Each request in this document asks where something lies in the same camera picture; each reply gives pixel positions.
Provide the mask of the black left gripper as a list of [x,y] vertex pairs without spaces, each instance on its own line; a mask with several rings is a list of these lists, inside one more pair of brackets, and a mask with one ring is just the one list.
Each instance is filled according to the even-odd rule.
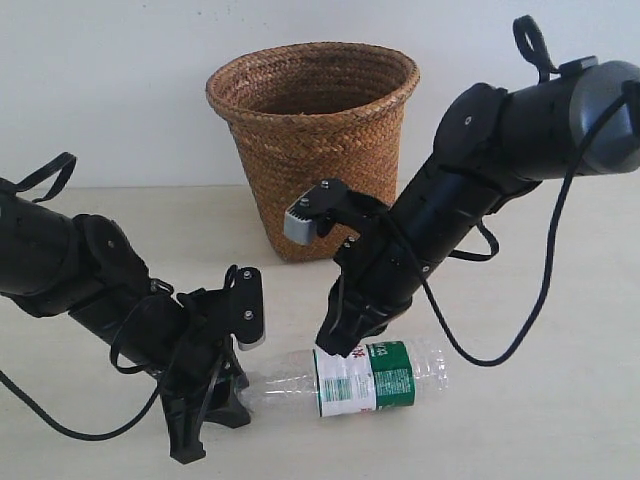
[[251,422],[240,400],[249,380],[231,346],[229,288],[176,297],[122,289],[114,297],[112,365],[166,382],[161,404],[171,447],[202,447],[203,421],[231,429]]

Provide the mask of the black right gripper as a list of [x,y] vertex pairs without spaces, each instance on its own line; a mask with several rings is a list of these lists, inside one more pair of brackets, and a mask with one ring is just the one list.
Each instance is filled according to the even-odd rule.
[[341,273],[329,291],[315,345],[347,357],[403,315],[435,269],[435,210],[425,199],[401,200],[391,208],[375,199],[350,199],[337,212],[360,237],[335,255]]

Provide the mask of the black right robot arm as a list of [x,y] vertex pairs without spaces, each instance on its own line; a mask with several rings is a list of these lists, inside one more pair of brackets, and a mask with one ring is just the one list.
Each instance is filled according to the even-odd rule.
[[357,233],[335,256],[340,274],[316,337],[326,353],[346,356],[382,333],[445,260],[477,260],[460,243],[483,230],[488,215],[559,180],[543,269],[550,277],[573,181],[638,169],[638,67],[594,56],[555,65],[532,17],[517,18],[512,30],[536,84],[508,91],[477,83],[461,93],[438,125],[431,155],[391,206],[338,179],[315,188],[319,234],[336,225]]

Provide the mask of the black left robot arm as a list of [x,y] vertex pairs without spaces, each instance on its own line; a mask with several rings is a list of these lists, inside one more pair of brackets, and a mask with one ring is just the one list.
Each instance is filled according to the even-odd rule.
[[264,334],[259,271],[231,265],[220,288],[178,293],[150,275],[114,220],[68,217],[45,197],[24,198],[43,182],[48,198],[58,195],[76,162],[63,152],[18,182],[2,181],[1,294],[35,318],[70,316],[108,346],[119,373],[153,378],[150,402],[163,408],[171,456],[199,459],[203,424],[251,420],[235,348]]

